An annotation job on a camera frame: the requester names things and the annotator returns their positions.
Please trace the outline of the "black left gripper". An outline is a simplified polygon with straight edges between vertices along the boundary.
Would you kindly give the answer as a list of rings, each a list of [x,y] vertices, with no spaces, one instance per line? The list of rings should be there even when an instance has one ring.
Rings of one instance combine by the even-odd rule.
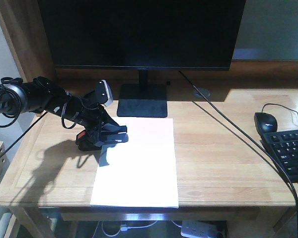
[[[95,139],[94,146],[97,147],[127,142],[127,127],[115,122],[94,96],[94,92],[83,98],[65,92],[62,95],[62,127],[72,129],[77,124],[83,126],[84,132],[77,139]]]

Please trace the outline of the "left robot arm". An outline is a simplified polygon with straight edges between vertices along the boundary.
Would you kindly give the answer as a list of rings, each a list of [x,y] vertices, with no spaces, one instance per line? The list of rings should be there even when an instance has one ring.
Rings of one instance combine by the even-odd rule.
[[[118,125],[106,112],[113,101],[105,80],[95,89],[77,97],[45,77],[24,83],[21,78],[4,77],[0,84],[0,114],[16,121],[21,113],[43,111],[61,118],[61,122],[79,124],[84,130],[77,134],[75,143],[81,151],[99,150],[104,145],[128,141],[127,127]]]

